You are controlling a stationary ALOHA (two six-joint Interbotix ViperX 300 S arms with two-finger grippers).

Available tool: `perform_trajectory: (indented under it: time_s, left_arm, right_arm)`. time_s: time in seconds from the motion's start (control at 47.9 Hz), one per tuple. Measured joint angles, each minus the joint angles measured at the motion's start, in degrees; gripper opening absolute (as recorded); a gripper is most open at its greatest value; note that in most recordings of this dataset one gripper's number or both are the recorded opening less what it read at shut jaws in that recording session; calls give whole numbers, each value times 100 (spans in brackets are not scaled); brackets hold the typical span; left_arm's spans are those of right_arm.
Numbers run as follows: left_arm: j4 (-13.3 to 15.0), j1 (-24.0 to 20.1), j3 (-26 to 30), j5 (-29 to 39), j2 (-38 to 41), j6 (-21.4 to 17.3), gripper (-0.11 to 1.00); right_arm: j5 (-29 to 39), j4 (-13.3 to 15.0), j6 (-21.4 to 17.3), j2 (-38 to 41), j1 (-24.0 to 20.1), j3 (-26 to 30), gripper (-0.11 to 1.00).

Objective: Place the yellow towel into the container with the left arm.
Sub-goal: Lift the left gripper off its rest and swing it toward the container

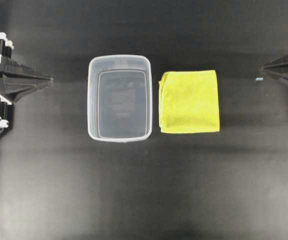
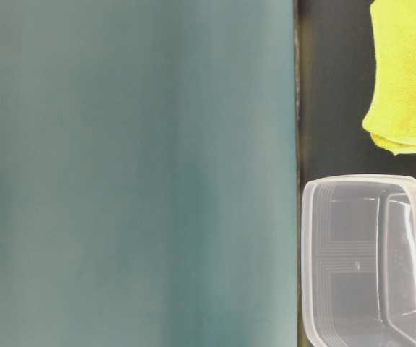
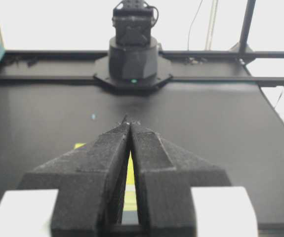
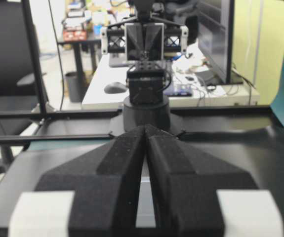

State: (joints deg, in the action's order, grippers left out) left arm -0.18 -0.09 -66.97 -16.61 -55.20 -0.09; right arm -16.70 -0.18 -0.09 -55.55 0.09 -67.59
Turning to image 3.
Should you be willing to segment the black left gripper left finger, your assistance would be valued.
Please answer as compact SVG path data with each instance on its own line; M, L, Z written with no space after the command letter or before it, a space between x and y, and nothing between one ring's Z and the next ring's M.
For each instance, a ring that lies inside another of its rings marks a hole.
M130 153L127 117L94 141L26 172L18 190L57 189L53 233L97 233L122 221Z

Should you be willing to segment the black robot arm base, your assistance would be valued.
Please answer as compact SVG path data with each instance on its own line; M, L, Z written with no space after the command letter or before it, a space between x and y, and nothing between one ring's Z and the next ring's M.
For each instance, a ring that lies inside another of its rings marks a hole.
M113 9L116 35L107 56L94 63L94 77L122 90L154 89L172 78L171 61L159 55L151 29L159 11L144 0L122 0Z

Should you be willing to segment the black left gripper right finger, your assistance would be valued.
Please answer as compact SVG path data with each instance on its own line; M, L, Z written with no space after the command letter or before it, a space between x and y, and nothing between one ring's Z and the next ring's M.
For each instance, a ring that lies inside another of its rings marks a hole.
M227 172L136 122L130 133L140 224L148 231L194 231L191 188L230 186Z

